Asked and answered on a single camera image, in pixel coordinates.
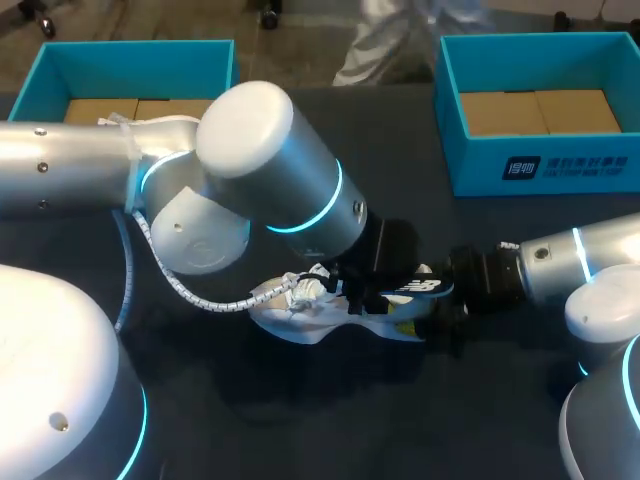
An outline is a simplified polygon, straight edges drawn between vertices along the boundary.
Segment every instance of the blue box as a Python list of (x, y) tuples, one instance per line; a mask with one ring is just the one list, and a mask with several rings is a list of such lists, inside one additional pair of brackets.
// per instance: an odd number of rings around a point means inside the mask
[(233, 40), (47, 43), (9, 116), (62, 122), (76, 98), (214, 99), (238, 81)]
[[(604, 91), (623, 133), (474, 137), (460, 100), (582, 89)], [(456, 196), (640, 192), (640, 50), (627, 33), (443, 37), (434, 102)]]

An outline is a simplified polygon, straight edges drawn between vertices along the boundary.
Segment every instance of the white spiral cable wrap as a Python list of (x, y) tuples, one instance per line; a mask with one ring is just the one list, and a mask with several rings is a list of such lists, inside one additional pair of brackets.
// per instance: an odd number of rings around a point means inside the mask
[(129, 315), (131, 297), (133, 296), (133, 248), (131, 247), (131, 238), (129, 237), (129, 231), (127, 230), (124, 215), (120, 210), (112, 210), (111, 213), (116, 225), (118, 226), (118, 232), (120, 233), (120, 240), (122, 241), (122, 248), (124, 250), (124, 296), (122, 298), (120, 313), (113, 325), (116, 333), (120, 333), (120, 330), (122, 330), (124, 322), (127, 320), (127, 316)]
[(269, 290), (267, 292), (261, 293), (256, 297), (248, 298), (247, 300), (242, 300), (239, 302), (233, 303), (217, 303), (210, 302), (209, 300), (205, 300), (204, 298), (200, 298), (199, 296), (191, 293), (187, 287), (185, 287), (180, 280), (176, 278), (171, 270), (163, 265), (163, 263), (158, 258), (155, 249), (153, 248), (153, 244), (151, 242), (151, 231), (149, 229), (149, 224), (145, 220), (144, 216), (139, 211), (134, 211), (132, 213), (133, 218), (140, 226), (144, 238), (147, 240), (149, 247), (151, 248), (151, 252), (162, 271), (162, 274), (165, 276), (169, 284), (173, 287), (173, 289), (184, 298), (187, 302), (195, 305), (198, 308), (202, 308), (204, 310), (208, 310), (210, 312), (240, 312), (242, 310), (248, 310), (249, 308), (258, 305), (260, 303), (265, 303), (271, 300), (273, 297), (277, 297), (298, 285), (299, 276), (292, 277), (283, 281), (282, 285), (275, 287), (273, 290)]

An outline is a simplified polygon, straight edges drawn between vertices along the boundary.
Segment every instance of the brown cardboard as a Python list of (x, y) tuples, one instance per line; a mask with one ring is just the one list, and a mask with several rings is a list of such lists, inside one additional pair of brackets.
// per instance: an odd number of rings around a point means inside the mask
[(188, 115), (202, 118), (213, 100), (140, 100), (136, 120), (151, 120), (167, 115)]
[(138, 100), (135, 98), (80, 98), (71, 100), (64, 117), (65, 123), (95, 125), (98, 118), (107, 118), (115, 112), (126, 118), (134, 118)]
[(549, 90), (536, 98), (551, 134), (620, 133), (602, 90)]
[(534, 92), (462, 93), (460, 97), (473, 136), (549, 133)]

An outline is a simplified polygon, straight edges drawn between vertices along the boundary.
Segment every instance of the white pants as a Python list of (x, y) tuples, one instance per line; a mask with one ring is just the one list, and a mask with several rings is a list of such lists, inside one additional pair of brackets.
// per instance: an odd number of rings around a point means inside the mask
[[(375, 84), (417, 24), (437, 50), (441, 35), (491, 30), (482, 0), (361, 0), (362, 22), (334, 86)], [(428, 61), (433, 65), (435, 54)]]

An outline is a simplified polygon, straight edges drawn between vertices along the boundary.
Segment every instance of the cardboard box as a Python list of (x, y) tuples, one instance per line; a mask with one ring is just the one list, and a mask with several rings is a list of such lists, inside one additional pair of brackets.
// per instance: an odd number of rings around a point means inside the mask
[(202, 118), (213, 100), (138, 100), (137, 98), (77, 98), (69, 102), (64, 123), (95, 125), (98, 118), (117, 113), (131, 120), (168, 115)]
[(602, 90), (536, 92), (549, 133), (621, 133)]
[(461, 93), (471, 136), (621, 133), (602, 90)]
[[(435, 77), (456, 196), (640, 192), (640, 50), (627, 33), (445, 36)], [(537, 92), (550, 133), (474, 135), (474, 92)]]
[(534, 92), (462, 93), (460, 98), (472, 136), (549, 133)]
[(95, 124), (157, 99), (197, 117), (238, 78), (233, 40), (45, 43), (9, 120)]
[(87, 98), (69, 102), (64, 123), (73, 125), (95, 125), (98, 118), (107, 118), (116, 112), (126, 118), (134, 118), (138, 100), (131, 98)]
[(188, 115), (202, 118), (213, 100), (140, 100), (136, 120), (150, 120), (167, 115)]

